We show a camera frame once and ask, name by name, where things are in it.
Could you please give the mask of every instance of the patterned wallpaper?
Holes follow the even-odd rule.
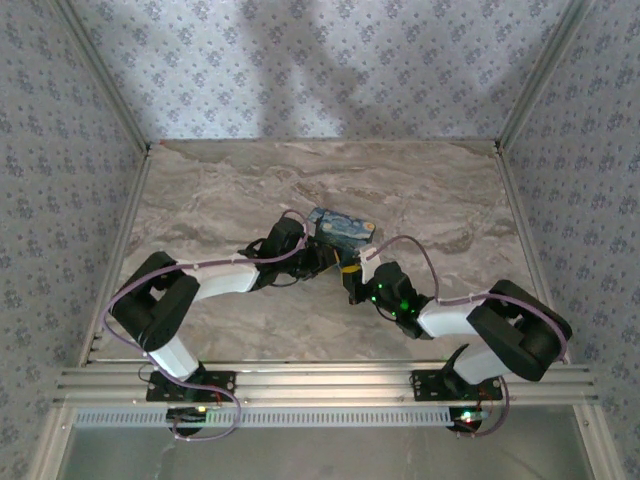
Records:
[[[160,138],[495,138],[566,0],[72,0]]]
[[[599,1],[508,157],[573,353],[640,478],[640,4]]]
[[[140,155],[44,0],[0,1],[0,478],[75,364]]]

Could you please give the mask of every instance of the marble surface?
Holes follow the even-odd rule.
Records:
[[[318,205],[374,222],[374,243],[418,238],[445,297],[500,278],[533,291],[488,144],[168,142],[153,147],[151,160],[122,281],[154,251],[224,257],[266,236],[284,209]],[[397,243],[383,258],[433,292],[415,246]],[[409,339],[373,305],[350,306],[337,269],[289,288],[198,302],[179,334],[203,360],[444,359],[469,340]],[[94,358],[132,353],[105,336]]]

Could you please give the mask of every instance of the mounting plate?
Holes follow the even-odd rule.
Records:
[[[469,385],[462,398],[444,386],[442,370],[413,370],[411,386],[416,402],[442,402],[454,400],[502,400],[502,388],[497,378],[490,378],[478,385]]]
[[[231,393],[236,389],[236,372],[214,371],[203,372],[199,375],[200,385],[211,385],[224,388]],[[231,402],[225,395],[220,395],[221,402]],[[218,397],[215,392],[207,390],[197,390],[194,388],[183,388],[168,380],[162,373],[153,372],[147,387],[147,402],[217,402]]]

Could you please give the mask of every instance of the purple cable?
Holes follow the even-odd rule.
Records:
[[[109,302],[107,302],[107,304],[105,305],[105,307],[100,311],[100,314],[98,315],[98,319],[100,320],[100,323],[102,325],[102,327],[108,331],[111,335],[113,335],[116,339],[120,340],[121,342],[129,345],[131,348],[137,350],[138,352],[140,352],[142,354],[142,356],[147,357],[149,359],[149,361],[158,369],[158,371],[164,375],[169,381],[175,383],[176,385],[180,385],[181,387],[184,388],[193,388],[193,389],[197,389],[197,390],[206,390],[209,392],[216,392],[219,394],[224,395],[225,397],[229,398],[235,405],[236,407],[236,415],[233,419],[233,423],[231,424],[231,426],[225,430],[224,432],[218,434],[218,435],[213,435],[213,436],[209,436],[209,437],[184,437],[182,435],[180,435],[177,432],[177,423],[178,422],[174,422],[173,424],[173,434],[174,437],[178,440],[185,440],[187,442],[204,442],[204,441],[209,441],[209,440],[218,440],[220,438],[226,437],[227,435],[229,435],[230,433],[232,433],[234,430],[236,430],[238,428],[238,426],[240,425],[240,420],[242,419],[242,406],[240,405],[240,401],[237,399],[237,397],[229,392],[228,390],[225,390],[224,388],[219,388],[213,385],[197,385],[195,383],[188,383],[188,382],[183,382],[182,380],[180,380],[179,378],[174,377],[173,375],[171,375],[169,372],[167,372],[165,369],[163,369],[158,362],[150,355],[147,354],[147,352],[145,352],[138,344],[131,342],[129,340],[127,340],[126,338],[124,338],[122,335],[119,335],[118,333],[116,333],[113,328],[111,328],[111,326],[107,323],[107,314],[111,311],[111,309],[113,308],[113,306],[118,303],[118,301],[120,301],[125,295],[131,293],[133,290],[135,290],[136,288],[138,288],[140,285],[143,285],[145,283],[147,283],[149,280],[152,280],[156,277],[162,276],[162,275],[166,275],[167,273],[171,273],[174,272],[176,270],[197,270],[198,268],[206,268],[206,267],[215,267],[215,266],[220,266],[220,265],[229,265],[229,264],[248,264],[248,263],[252,263],[252,264],[265,264],[265,263],[275,263],[275,262],[280,262],[282,260],[286,260],[289,257],[292,257],[293,255],[295,255],[296,253],[298,253],[300,250],[302,250],[302,248],[304,248],[305,244],[307,243],[307,240],[309,238],[309,222],[307,221],[307,218],[300,212],[298,212],[297,210],[293,210],[293,209],[288,209],[285,210],[282,213],[282,216],[287,215],[288,213],[295,213],[296,215],[298,215],[300,218],[303,219],[303,226],[304,226],[304,235],[303,237],[298,241],[298,244],[296,245],[296,247],[291,250],[288,253],[285,253],[284,255],[280,255],[279,257],[274,257],[274,258],[240,258],[240,259],[223,259],[223,260],[208,260],[208,261],[204,261],[204,262],[198,262],[198,263],[186,263],[186,264],[181,264],[181,265],[171,265],[169,267],[164,267],[164,268],[160,268],[154,272],[148,273],[147,275],[144,275],[143,277],[139,278],[138,280],[136,280],[135,282],[132,282],[130,285],[127,285],[125,288],[123,288],[122,290],[120,290],[118,293],[116,293],[113,298],[111,298],[111,300],[109,300]]]
[[[500,414],[500,418],[498,418],[498,421],[491,428],[488,428],[483,432],[479,432],[479,433],[458,432],[460,435],[462,435],[463,437],[471,437],[471,438],[486,437],[487,435],[491,435],[492,433],[494,433],[504,424],[504,422],[507,420],[507,416],[509,415],[509,410],[511,409],[511,399],[509,398],[509,387],[507,387],[507,382],[505,382],[503,377],[500,377],[500,382],[504,387],[504,408],[502,409],[502,413]],[[464,423],[460,423],[460,422],[454,422],[454,423],[456,423],[457,425],[462,425],[466,427]]]
[[[512,305],[516,305],[516,306],[518,306],[520,308],[523,308],[523,309],[527,310],[528,312],[536,315],[540,320],[542,320],[547,325],[549,325],[551,330],[553,330],[553,333],[555,333],[557,335],[558,341],[560,342],[560,353],[559,353],[558,358],[556,360],[562,361],[564,359],[564,356],[565,356],[565,354],[567,352],[567,339],[565,338],[564,334],[562,333],[562,330],[560,330],[558,325],[551,318],[549,318],[548,315],[546,315],[541,310],[533,307],[532,305],[529,305],[528,303],[523,302],[522,300],[518,300],[517,298],[509,297],[509,296],[506,296],[506,295],[499,295],[499,294],[496,294],[496,293],[479,293],[479,294],[476,294],[476,295],[471,295],[471,296],[466,297],[466,298],[459,298],[459,299],[453,299],[453,300],[443,300],[443,299],[441,299],[440,298],[440,282],[438,281],[438,275],[436,274],[436,269],[435,269],[435,267],[433,265],[433,262],[431,261],[431,258],[429,257],[429,254],[425,250],[424,246],[418,240],[416,240],[414,237],[411,237],[409,235],[397,235],[397,236],[387,240],[386,242],[384,242],[375,252],[373,252],[371,255],[366,257],[365,260],[369,261],[372,258],[375,258],[377,255],[380,255],[380,253],[383,250],[385,250],[392,243],[395,243],[398,240],[409,240],[410,242],[413,242],[420,249],[420,252],[424,256],[425,260],[427,261],[427,265],[429,265],[429,270],[431,271],[431,275],[433,277],[434,297],[435,297],[436,303],[438,303],[439,305],[445,306],[445,307],[453,307],[453,306],[456,306],[456,305],[464,305],[466,303],[471,303],[471,302],[475,302],[475,301],[478,301],[478,300],[484,300],[484,299],[492,298],[492,299],[495,299],[495,300],[500,300],[501,302],[510,303]],[[487,435],[492,434],[496,430],[498,430],[504,424],[504,422],[507,419],[507,415],[509,414],[509,408],[510,408],[509,387],[507,387],[507,382],[504,380],[504,378],[500,377],[500,382],[502,383],[502,385],[504,387],[504,398],[505,398],[505,406],[504,406],[504,409],[502,411],[502,414],[500,415],[500,418],[495,423],[495,425],[493,425],[488,430],[485,430],[484,432],[480,432],[480,433],[464,434],[464,436],[485,437]]]
[[[420,249],[420,252],[424,256],[425,260],[427,261],[427,264],[429,265],[429,270],[431,270],[431,276],[433,277],[433,283],[434,283],[434,297],[435,297],[436,303],[438,303],[439,305],[442,305],[444,307],[454,307],[454,306],[457,306],[457,305],[464,305],[466,303],[471,303],[471,302],[475,302],[475,301],[478,301],[478,300],[485,300],[485,299],[492,298],[492,299],[495,299],[495,300],[500,300],[502,302],[510,303],[512,305],[516,305],[516,306],[518,306],[520,308],[523,308],[523,309],[527,310],[528,312],[534,314],[536,317],[538,317],[544,323],[546,323],[549,326],[549,328],[551,328],[551,330],[553,330],[553,333],[556,334],[556,336],[558,337],[558,341],[560,342],[560,353],[558,354],[558,358],[556,360],[557,361],[562,361],[562,359],[564,358],[565,354],[567,353],[567,339],[565,338],[564,334],[562,333],[562,330],[560,330],[560,327],[558,327],[556,322],[554,322],[547,314],[542,312],[540,309],[535,308],[534,306],[529,305],[528,303],[523,302],[522,300],[518,300],[517,298],[509,297],[509,296],[506,296],[506,295],[499,295],[499,294],[496,294],[496,293],[478,293],[476,295],[471,295],[469,297],[458,298],[458,299],[454,299],[454,300],[441,299],[440,298],[440,282],[438,281],[438,275],[436,274],[436,269],[433,266],[433,262],[431,261],[431,258],[429,258],[429,254],[427,253],[425,248],[415,238],[413,238],[413,237],[411,237],[409,235],[398,235],[396,237],[393,237],[393,238],[387,240],[386,242],[384,242],[371,255],[366,257],[366,260],[371,260],[372,258],[376,257],[377,255],[380,254],[380,252],[382,252],[387,247],[389,247],[392,243],[395,243],[398,240],[409,240],[409,241],[415,243],[416,246]]]

